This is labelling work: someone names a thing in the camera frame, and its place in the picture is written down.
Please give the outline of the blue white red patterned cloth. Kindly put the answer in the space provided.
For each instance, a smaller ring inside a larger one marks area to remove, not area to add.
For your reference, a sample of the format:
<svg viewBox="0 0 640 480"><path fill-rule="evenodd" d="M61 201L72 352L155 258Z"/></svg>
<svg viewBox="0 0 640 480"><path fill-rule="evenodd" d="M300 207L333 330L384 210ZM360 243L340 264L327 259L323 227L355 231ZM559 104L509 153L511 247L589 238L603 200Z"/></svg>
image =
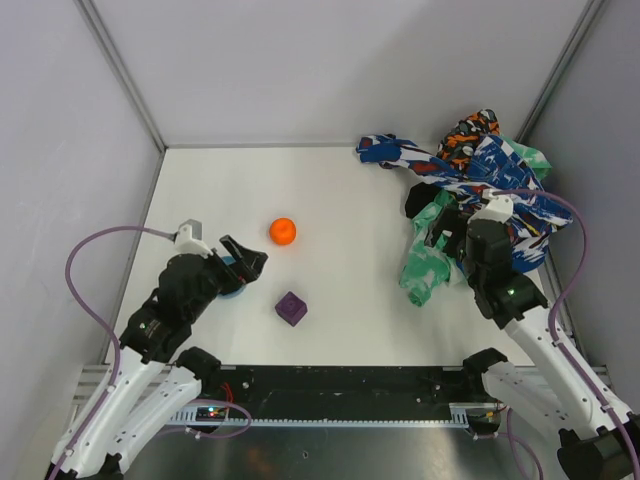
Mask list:
<svg viewBox="0 0 640 480"><path fill-rule="evenodd" d="M481 138L464 171L409 140L387 135L361 138L356 153L365 164L411 171L421 182L448 191L460 209L469 213L481 207L485 189L542 189L525 159L505 139L492 134ZM514 212L509 220L513 267L526 273L544 262L550 235L571 224L572 215L557 201L544 196L515 195L513 201Z"/></svg>

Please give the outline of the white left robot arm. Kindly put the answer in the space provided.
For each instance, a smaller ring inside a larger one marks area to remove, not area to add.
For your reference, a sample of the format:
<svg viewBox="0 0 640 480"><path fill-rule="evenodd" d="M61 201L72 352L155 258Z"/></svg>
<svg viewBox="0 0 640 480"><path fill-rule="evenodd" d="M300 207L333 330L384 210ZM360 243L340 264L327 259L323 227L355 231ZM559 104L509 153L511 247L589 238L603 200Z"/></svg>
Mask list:
<svg viewBox="0 0 640 480"><path fill-rule="evenodd" d="M220 242L230 257L224 259L202 240L195 221L174 233L147 232L171 242L177 253L122 334L116 335L95 311L89 313L106 331L114 359L58 441L49 479L123 478L175 413L223 385L216 357L182 345L216 298L259 279L268 256L225 235Z"/></svg>

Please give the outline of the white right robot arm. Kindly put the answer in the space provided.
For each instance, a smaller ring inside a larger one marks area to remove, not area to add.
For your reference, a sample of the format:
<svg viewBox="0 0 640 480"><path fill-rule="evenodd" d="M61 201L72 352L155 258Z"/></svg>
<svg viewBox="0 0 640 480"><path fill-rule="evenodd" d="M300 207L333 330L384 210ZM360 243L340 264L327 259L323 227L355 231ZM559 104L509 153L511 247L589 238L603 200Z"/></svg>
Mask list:
<svg viewBox="0 0 640 480"><path fill-rule="evenodd" d="M473 215L447 206L431 224L425 243L446 240L444 252L461 263L480 313L518 344L546 385L523 377L494 348L468 357L463 367L489 396L558 440L557 458L568 478L637 477L639 417L550 319L548 301L536 284L513 268L506 225L511 211L496 201L487 212Z"/></svg>

